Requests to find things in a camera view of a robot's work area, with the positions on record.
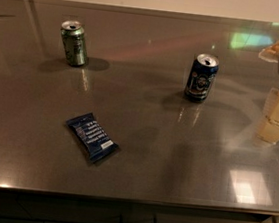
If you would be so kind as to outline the blue pepsi can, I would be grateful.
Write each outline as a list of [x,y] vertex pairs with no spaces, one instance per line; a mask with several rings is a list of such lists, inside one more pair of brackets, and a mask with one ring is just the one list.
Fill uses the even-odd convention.
[[193,102],[203,102],[219,70],[219,60],[211,54],[199,54],[192,63],[192,69],[184,89],[185,95]]

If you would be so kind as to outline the blue rxbar blueberry wrapper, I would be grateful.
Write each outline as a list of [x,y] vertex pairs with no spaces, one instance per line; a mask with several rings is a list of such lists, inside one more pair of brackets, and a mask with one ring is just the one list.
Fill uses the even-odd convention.
[[66,121],[77,138],[85,145],[92,163],[103,160],[118,148],[101,125],[96,121],[93,113],[86,113]]

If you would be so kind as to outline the green soda can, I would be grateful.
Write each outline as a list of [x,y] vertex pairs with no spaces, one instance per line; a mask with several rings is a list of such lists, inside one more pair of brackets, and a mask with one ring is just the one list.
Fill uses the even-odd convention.
[[62,23],[61,39],[68,64],[72,67],[83,66],[87,62],[85,33],[82,24],[68,20]]

